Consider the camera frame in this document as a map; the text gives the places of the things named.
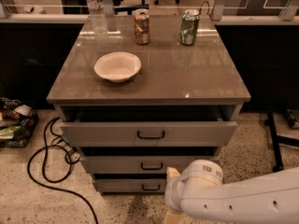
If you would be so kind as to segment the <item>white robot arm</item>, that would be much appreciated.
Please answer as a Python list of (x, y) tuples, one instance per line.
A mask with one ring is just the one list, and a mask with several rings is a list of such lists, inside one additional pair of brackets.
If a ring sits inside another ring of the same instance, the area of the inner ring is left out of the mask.
[(228, 183), (221, 167), (193, 161), (166, 169), (165, 202), (174, 214), (235, 224), (299, 224), (299, 168)]

